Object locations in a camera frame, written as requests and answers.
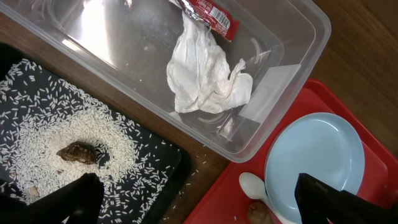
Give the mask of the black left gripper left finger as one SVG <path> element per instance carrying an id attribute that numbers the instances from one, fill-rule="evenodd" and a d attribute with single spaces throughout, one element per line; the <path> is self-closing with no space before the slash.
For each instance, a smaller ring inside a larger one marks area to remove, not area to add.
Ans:
<path id="1" fill-rule="evenodd" d="M 96 223 L 103 197 L 104 184 L 94 173 L 30 205 L 1 194 L 1 223 Z"/>

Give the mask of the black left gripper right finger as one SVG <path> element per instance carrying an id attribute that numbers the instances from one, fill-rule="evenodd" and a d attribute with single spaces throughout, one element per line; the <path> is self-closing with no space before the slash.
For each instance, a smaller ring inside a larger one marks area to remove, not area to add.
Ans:
<path id="1" fill-rule="evenodd" d="M 303 224 L 397 223 L 397 204 L 390 209 L 379 207 L 306 173 L 298 175 L 295 200 Z"/>

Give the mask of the brown food scrap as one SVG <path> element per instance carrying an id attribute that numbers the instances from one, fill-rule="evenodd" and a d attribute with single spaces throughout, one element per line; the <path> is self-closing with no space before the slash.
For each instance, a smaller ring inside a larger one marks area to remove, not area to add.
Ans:
<path id="1" fill-rule="evenodd" d="M 91 165 L 97 163 L 95 148 L 88 143 L 75 141 L 67 147 L 57 151 L 56 155 L 60 156 L 64 161 L 81 162 Z"/>

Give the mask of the light blue plate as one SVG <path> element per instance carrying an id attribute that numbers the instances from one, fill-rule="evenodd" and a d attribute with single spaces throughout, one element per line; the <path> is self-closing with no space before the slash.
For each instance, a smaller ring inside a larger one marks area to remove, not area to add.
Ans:
<path id="1" fill-rule="evenodd" d="M 357 131 L 332 113 L 312 113 L 288 125 L 272 143 L 264 168 L 269 204 L 281 223 L 300 223 L 295 186 L 306 173 L 336 190 L 357 194 L 364 177 Z"/>

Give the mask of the brown carrot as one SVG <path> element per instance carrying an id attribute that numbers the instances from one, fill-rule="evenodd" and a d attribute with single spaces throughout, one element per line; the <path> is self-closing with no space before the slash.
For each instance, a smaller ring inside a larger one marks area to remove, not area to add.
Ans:
<path id="1" fill-rule="evenodd" d="M 273 224 L 264 203 L 255 201 L 248 208 L 247 218 L 250 224 Z"/>

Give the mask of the white plastic spoon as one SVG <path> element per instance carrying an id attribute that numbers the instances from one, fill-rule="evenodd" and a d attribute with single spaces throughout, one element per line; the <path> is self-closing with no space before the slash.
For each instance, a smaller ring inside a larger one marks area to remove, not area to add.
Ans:
<path id="1" fill-rule="evenodd" d="M 250 173 L 243 172 L 239 176 L 239 184 L 243 190 L 243 192 L 253 200 L 261 200 L 264 202 L 271 212 L 277 217 L 277 219 L 282 224 L 295 224 L 286 218 L 284 218 L 271 204 L 269 197 L 266 194 L 266 186 L 262 179 L 258 176 Z"/>

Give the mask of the white napkin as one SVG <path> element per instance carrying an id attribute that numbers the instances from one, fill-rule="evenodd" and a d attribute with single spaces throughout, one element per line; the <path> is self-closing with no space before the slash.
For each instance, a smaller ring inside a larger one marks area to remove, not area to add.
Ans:
<path id="1" fill-rule="evenodd" d="M 182 14 L 183 32 L 167 64 L 175 111 L 218 114 L 249 103 L 253 79 L 240 59 L 231 70 L 224 50 L 201 23 Z"/>

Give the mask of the red snack wrapper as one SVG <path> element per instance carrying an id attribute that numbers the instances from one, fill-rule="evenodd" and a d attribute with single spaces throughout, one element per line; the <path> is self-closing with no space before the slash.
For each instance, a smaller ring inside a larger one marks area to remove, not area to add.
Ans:
<path id="1" fill-rule="evenodd" d="M 212 0 L 170 0 L 182 9 L 190 18 L 201 22 L 215 30 L 227 41 L 233 41 L 238 29 L 239 21 L 234 20 L 226 9 Z"/>

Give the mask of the clear plastic waste bin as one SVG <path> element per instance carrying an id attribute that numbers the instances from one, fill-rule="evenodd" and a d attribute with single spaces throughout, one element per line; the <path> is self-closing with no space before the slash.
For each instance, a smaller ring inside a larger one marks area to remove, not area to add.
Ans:
<path id="1" fill-rule="evenodd" d="M 1 12 L 125 95 L 233 162 L 250 160 L 290 108 L 328 42 L 331 23 L 310 0 L 217 0 L 239 21 L 215 35 L 230 67 L 253 79 L 250 102 L 219 114 L 177 113 L 166 66 L 183 31 L 169 1 L 2 1 Z"/>

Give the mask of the red plastic tray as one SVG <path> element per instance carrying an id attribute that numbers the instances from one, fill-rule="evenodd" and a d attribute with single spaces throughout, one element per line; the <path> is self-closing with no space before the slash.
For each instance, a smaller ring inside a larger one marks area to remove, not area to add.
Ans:
<path id="1" fill-rule="evenodd" d="M 259 152 L 245 163 L 230 163 L 189 214 L 186 223 L 247 223 L 246 211 L 251 199 L 242 191 L 239 175 L 252 172 L 263 177 L 267 154 L 277 135 L 299 117 L 315 112 L 341 116 L 358 132 L 365 156 L 364 180 L 358 196 L 390 208 L 397 200 L 397 158 L 326 85 L 309 79 Z"/>

